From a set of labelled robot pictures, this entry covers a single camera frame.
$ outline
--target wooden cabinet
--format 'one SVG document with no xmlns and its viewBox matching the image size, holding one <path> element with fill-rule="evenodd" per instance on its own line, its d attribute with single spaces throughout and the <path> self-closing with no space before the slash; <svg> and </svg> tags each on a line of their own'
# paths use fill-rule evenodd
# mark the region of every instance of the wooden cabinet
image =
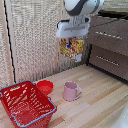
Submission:
<svg viewBox="0 0 128 128">
<path fill-rule="evenodd" d="M 113 20 L 93 16 L 91 26 Z M 91 27 L 87 42 L 92 44 L 90 64 L 128 80 L 128 20 Z"/>
</svg>

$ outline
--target red basket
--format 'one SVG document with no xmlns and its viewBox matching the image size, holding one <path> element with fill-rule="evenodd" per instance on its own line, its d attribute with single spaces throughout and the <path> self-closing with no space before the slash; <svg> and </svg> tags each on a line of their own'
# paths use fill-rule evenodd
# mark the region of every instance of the red basket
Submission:
<svg viewBox="0 0 128 128">
<path fill-rule="evenodd" d="M 1 102 L 16 128 L 47 128 L 57 107 L 31 81 L 0 89 Z"/>
</svg>

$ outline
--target white robot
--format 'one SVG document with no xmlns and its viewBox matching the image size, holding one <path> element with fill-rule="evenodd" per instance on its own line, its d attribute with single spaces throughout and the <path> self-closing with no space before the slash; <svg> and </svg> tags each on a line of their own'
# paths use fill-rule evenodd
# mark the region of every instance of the white robot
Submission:
<svg viewBox="0 0 128 128">
<path fill-rule="evenodd" d="M 62 20 L 57 24 L 58 38 L 70 38 L 84 36 L 88 33 L 90 26 L 90 14 L 98 13 L 104 0 L 65 0 L 65 9 L 73 16 L 73 23 Z"/>
</svg>

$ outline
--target wooden countertop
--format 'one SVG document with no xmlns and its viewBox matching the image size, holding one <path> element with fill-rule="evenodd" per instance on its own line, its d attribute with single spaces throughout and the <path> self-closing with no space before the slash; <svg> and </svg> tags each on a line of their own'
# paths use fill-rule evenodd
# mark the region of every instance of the wooden countertop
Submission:
<svg viewBox="0 0 128 128">
<path fill-rule="evenodd" d="M 82 65 L 46 78 L 54 83 L 49 95 L 57 105 L 48 128 L 110 128 L 128 102 L 128 86 L 92 67 Z M 63 99 L 64 83 L 76 82 L 78 100 Z M 0 103 L 0 128 L 14 128 Z"/>
</svg>

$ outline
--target wicker wall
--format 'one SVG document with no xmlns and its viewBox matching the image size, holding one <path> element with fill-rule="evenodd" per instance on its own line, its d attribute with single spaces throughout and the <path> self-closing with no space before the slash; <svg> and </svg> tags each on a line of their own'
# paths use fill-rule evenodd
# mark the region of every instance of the wicker wall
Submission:
<svg viewBox="0 0 128 128">
<path fill-rule="evenodd" d="M 0 88 L 12 84 L 13 80 L 3 1 L 0 0 Z"/>
</svg>

